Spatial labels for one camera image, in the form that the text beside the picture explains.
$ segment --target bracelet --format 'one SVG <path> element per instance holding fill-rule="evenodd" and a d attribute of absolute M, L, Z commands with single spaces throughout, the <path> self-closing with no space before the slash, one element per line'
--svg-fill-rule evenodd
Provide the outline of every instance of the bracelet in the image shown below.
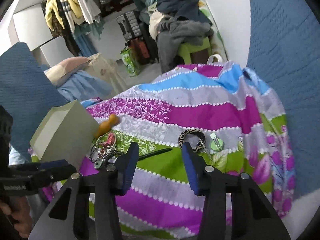
<path fill-rule="evenodd" d="M 196 136 L 199 137 L 199 139 L 205 143 L 205 136 L 204 136 L 204 133 L 201 132 L 200 130 L 198 129 L 195 129 L 195 128 L 191 128 L 191 129 L 187 129 L 185 130 L 182 134 L 179 135 L 179 139 L 178 139 L 178 145 L 180 147 L 180 149 L 182 149 L 182 145 L 184 143 L 184 139 L 186 137 L 186 135 L 188 134 L 194 134 Z M 198 144 L 196 145 L 196 148 L 195 149 L 192 149 L 194 153 L 197 153 L 199 152 L 201 149 L 203 149 L 203 146 L 200 142 L 198 142 Z"/>

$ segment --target blue curtain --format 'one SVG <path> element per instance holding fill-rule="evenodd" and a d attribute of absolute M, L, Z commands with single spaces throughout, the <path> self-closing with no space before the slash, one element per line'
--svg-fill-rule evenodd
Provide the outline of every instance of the blue curtain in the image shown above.
<path fill-rule="evenodd" d="M 82 34 L 78 37 L 74 36 L 74 38 L 79 46 L 79 49 L 81 50 L 79 56 L 90 57 L 91 55 L 98 53 L 86 35 Z"/>

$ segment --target suitcase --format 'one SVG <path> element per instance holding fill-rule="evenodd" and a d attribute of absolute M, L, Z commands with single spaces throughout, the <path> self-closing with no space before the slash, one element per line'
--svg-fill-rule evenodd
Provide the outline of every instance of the suitcase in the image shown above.
<path fill-rule="evenodd" d="M 116 18 L 126 41 L 142 35 L 134 11 L 126 12 Z"/>

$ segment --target floor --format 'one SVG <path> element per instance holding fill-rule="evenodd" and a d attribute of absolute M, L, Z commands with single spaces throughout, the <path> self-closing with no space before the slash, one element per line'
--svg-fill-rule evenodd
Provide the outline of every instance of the floor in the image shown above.
<path fill-rule="evenodd" d="M 150 83 L 152 82 L 157 76 L 161 75 L 160 64 L 148 64 L 141 67 L 141 72 L 138 76 L 130 77 L 127 73 L 126 67 L 121 60 L 117 61 L 118 63 L 118 73 L 121 77 L 124 78 L 126 84 L 129 87 Z"/>

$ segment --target pillow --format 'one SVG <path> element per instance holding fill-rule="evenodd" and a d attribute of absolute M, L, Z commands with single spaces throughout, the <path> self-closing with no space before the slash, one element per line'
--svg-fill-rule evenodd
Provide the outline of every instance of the pillow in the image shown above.
<path fill-rule="evenodd" d="M 87 57 L 71 57 L 46 70 L 44 73 L 57 88 L 62 86 L 68 78 L 78 70 L 88 67 L 90 60 Z"/>
<path fill-rule="evenodd" d="M 42 119 L 52 107 L 66 103 L 27 44 L 16 43 L 1 55 L 0 105 L 13 117 L 10 144 L 27 161 L 31 161 L 29 142 Z"/>

